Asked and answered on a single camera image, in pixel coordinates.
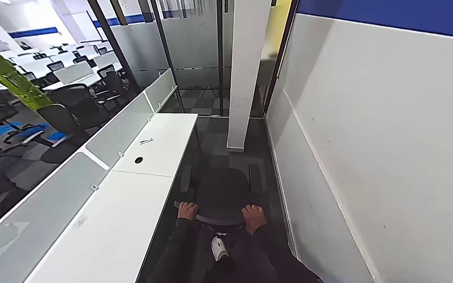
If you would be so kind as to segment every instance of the chair backrest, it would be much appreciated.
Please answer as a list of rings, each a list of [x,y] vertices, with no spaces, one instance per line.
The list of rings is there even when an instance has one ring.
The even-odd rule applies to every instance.
[[[115,91],[119,95],[122,95],[125,98],[128,97],[128,90],[123,87],[123,82],[117,72],[111,70],[106,72],[106,77],[103,78],[106,86],[110,91]]]
[[[57,61],[48,64],[47,67],[53,72],[55,70],[64,68],[64,63],[62,63],[62,61]]]
[[[80,62],[83,62],[83,61],[88,61],[88,58],[87,58],[86,56],[80,56],[80,57],[75,58],[75,59],[73,60],[73,62],[74,62],[75,64],[80,63]]]
[[[27,72],[25,74],[22,74],[24,76],[24,78],[28,79],[28,80],[34,80],[36,79],[36,76],[33,74],[33,72]]]
[[[99,54],[100,55],[104,55],[106,53],[108,53],[108,48],[107,47],[99,48]]]
[[[97,71],[97,74],[102,78],[104,79],[106,77],[106,73],[108,71],[114,71],[115,70],[115,67],[113,67],[113,65],[107,65],[106,67],[104,68],[101,68]]]
[[[61,104],[51,104],[41,107],[38,109],[38,114],[63,134],[87,135],[87,132],[76,122],[66,107]]]
[[[72,84],[56,89],[48,94],[55,103],[64,105],[74,116],[90,117],[99,113],[97,102],[84,84]]]

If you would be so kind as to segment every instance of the frosted glass partition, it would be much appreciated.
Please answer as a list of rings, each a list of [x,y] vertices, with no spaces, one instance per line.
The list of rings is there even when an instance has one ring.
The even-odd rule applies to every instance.
[[[72,83],[75,80],[86,77],[89,74],[93,74],[94,71],[90,68],[87,61],[82,61],[72,66],[58,69],[53,72],[57,78],[65,85]]]
[[[171,69],[168,68],[157,80],[144,91],[154,113],[159,112],[160,107],[167,101],[176,89],[176,83],[172,77]]]
[[[112,168],[153,116],[144,94],[139,94],[102,127],[85,147]]]
[[[76,153],[0,224],[0,282],[21,283],[108,171]]]
[[[167,70],[167,59],[155,22],[112,26],[111,30],[129,63],[137,84],[149,86]]]

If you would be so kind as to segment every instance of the hand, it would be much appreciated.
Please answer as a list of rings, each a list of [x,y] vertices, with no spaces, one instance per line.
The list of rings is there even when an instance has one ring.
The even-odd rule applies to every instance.
[[[197,215],[198,205],[195,203],[184,203],[179,204],[178,218],[186,218],[194,221]]]
[[[256,229],[267,224],[267,219],[265,219],[261,206],[247,205],[246,208],[242,209],[242,214],[244,219],[246,219],[246,230],[251,235],[255,233]]]

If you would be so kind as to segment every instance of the white wall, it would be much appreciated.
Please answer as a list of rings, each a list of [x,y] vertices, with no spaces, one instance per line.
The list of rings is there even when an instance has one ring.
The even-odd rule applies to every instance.
[[[297,14],[268,117],[305,263],[365,282],[338,204],[376,282],[453,282],[453,37]]]
[[[62,33],[37,35],[16,38],[16,41],[23,41],[34,48],[48,48],[51,45],[62,43],[73,43],[69,32],[61,26],[57,13],[50,7],[45,0],[40,0],[42,4],[34,0],[15,2],[13,4],[0,3],[0,25],[7,32],[26,31],[56,27]]]

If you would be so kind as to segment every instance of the checkered carpet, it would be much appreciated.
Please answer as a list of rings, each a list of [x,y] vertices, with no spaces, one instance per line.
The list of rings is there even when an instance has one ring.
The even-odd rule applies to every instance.
[[[199,115],[219,115],[218,90],[180,90],[185,113],[197,113]],[[230,90],[223,91],[223,116],[229,116]],[[162,107],[163,113],[182,113],[178,100],[172,96]]]

